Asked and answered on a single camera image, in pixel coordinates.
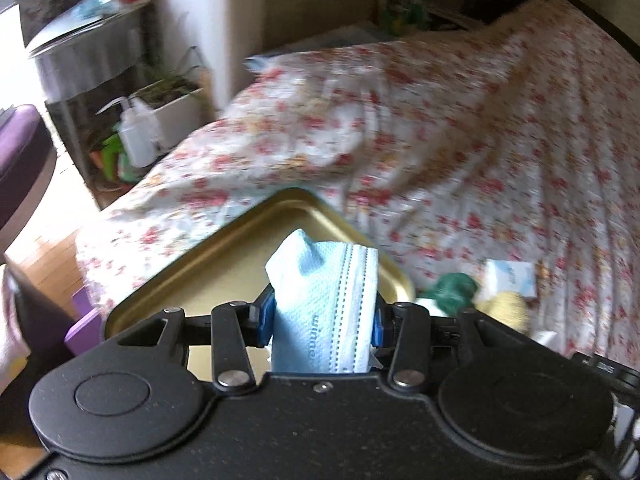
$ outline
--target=white plastic bottle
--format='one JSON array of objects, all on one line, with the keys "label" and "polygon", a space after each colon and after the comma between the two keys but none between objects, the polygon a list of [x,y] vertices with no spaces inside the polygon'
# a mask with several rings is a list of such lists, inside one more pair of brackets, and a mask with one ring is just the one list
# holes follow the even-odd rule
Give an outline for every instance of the white plastic bottle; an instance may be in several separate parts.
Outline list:
[{"label": "white plastic bottle", "polygon": [[158,156],[156,147],[146,134],[145,129],[140,128],[136,111],[131,108],[129,99],[118,97],[101,108],[98,113],[101,114],[116,104],[122,105],[122,114],[120,115],[122,122],[118,134],[127,152],[130,164],[136,168],[144,168],[153,164]]}]

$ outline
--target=pink cloth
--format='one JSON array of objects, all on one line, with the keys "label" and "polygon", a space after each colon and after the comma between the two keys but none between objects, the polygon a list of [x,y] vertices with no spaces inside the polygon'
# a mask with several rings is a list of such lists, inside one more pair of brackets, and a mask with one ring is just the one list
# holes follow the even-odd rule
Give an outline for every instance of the pink cloth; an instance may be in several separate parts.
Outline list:
[{"label": "pink cloth", "polygon": [[0,394],[22,370],[31,350],[22,338],[14,298],[6,282],[6,266],[0,266]]},{"label": "pink cloth", "polygon": [[640,367],[640,65],[565,0],[477,32],[277,58],[78,236],[104,313],[275,190],[318,193],[418,288],[539,263],[533,330]]}]

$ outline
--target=blue surgical mask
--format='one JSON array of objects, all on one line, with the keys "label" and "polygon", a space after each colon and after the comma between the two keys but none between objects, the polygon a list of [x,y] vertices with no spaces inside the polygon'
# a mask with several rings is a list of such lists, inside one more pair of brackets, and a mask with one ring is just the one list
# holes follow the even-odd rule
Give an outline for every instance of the blue surgical mask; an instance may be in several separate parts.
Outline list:
[{"label": "blue surgical mask", "polygon": [[307,374],[369,370],[378,251],[313,242],[298,229],[266,265],[276,309],[271,370]]}]

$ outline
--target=black device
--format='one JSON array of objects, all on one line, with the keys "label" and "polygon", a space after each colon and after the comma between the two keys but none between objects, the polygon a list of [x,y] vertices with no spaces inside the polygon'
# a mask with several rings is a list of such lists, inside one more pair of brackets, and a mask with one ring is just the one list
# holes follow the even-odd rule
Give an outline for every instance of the black device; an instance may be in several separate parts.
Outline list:
[{"label": "black device", "polygon": [[[268,298],[201,317],[165,309],[48,374],[30,415],[49,452],[24,478],[639,475],[630,368],[565,359],[474,309],[435,318],[378,296],[382,369],[256,384],[245,347],[264,343]],[[211,383],[186,369],[194,345],[211,346]]]}]

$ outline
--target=tray rim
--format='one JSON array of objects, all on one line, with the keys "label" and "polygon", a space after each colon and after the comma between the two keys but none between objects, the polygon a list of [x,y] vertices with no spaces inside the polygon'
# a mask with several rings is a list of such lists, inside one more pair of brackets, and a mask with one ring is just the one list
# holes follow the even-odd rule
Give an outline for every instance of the tray rim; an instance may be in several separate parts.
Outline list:
[{"label": "tray rim", "polygon": [[170,276],[173,275],[174,272],[172,272],[172,269],[174,267],[179,267],[180,263],[181,263],[181,261],[183,259],[187,259],[187,257],[188,257],[189,259],[193,260],[194,259],[193,251],[196,251],[200,246],[203,246],[205,242],[211,240],[214,237],[216,237],[216,238],[224,237],[226,232],[228,232],[228,231],[230,231],[230,230],[232,230],[234,228],[234,224],[236,224],[236,226],[237,226],[238,222],[241,222],[241,221],[244,221],[245,223],[250,223],[250,222],[252,222],[252,220],[255,221],[255,217],[256,216],[259,217],[260,214],[263,214],[262,210],[267,207],[267,204],[269,202],[279,202],[280,206],[285,205],[285,204],[290,203],[290,202],[307,202],[311,206],[318,205],[318,206],[316,206],[316,208],[324,208],[323,213],[324,214],[326,213],[325,216],[334,217],[335,220],[337,221],[336,223],[340,222],[342,224],[341,225],[341,229],[353,232],[355,234],[355,236],[353,238],[354,239],[355,238],[359,238],[360,239],[360,240],[357,241],[359,244],[363,244],[363,245],[366,245],[368,247],[377,248],[378,249],[378,254],[380,255],[380,259],[388,260],[387,263],[391,264],[392,266],[394,266],[398,270],[399,274],[402,276],[402,280],[404,281],[403,288],[404,288],[404,290],[407,291],[407,293],[409,295],[408,299],[410,301],[413,301],[415,299],[415,285],[414,285],[414,283],[409,278],[407,273],[405,273],[404,270],[402,270],[398,266],[398,264],[396,264],[395,261],[393,261],[391,256],[386,254],[386,252],[384,250],[382,250],[379,247],[377,247],[377,245],[375,243],[373,243],[373,240],[371,240],[371,238],[369,238],[367,235],[363,234],[358,229],[356,229],[351,224],[351,222],[349,222],[349,220],[347,220],[344,216],[342,216],[342,214],[340,212],[338,212],[337,210],[335,210],[334,207],[331,206],[328,202],[326,202],[324,199],[322,199],[322,197],[319,197],[315,193],[313,193],[313,192],[311,192],[308,189],[305,189],[303,187],[292,186],[292,187],[286,187],[286,188],[280,189],[280,190],[276,191],[275,193],[265,197],[263,200],[260,200],[260,202],[258,202],[257,204],[255,204],[254,206],[249,208],[247,211],[242,213],[240,216],[234,218],[232,221],[230,221],[227,224],[223,225],[220,229],[218,229],[214,233],[210,234],[208,237],[206,237],[203,240],[201,240],[197,245],[195,245],[194,247],[192,247],[191,249],[186,251],[184,254],[182,254],[181,256],[176,258],[169,265],[167,265],[164,269],[162,269],[156,275],[154,275],[149,280],[147,280],[145,283],[143,283],[143,285],[141,285],[139,288],[137,288],[131,294],[129,294],[124,300],[122,300],[119,304],[117,304],[113,308],[113,310],[111,310],[110,313],[106,317],[104,317],[102,319],[102,323],[101,323],[101,326],[100,326],[100,340],[101,341],[106,341],[107,339],[109,339],[109,338],[117,335],[118,333],[120,333],[120,332],[111,333],[111,335],[110,335],[110,332],[112,332],[111,326],[113,325],[114,320],[131,303],[136,304],[138,301],[140,301],[138,299],[138,297],[139,296],[143,296],[146,293],[145,292],[146,288],[149,288],[149,286],[153,285],[155,282],[162,282],[165,279],[166,275],[170,275]]}]

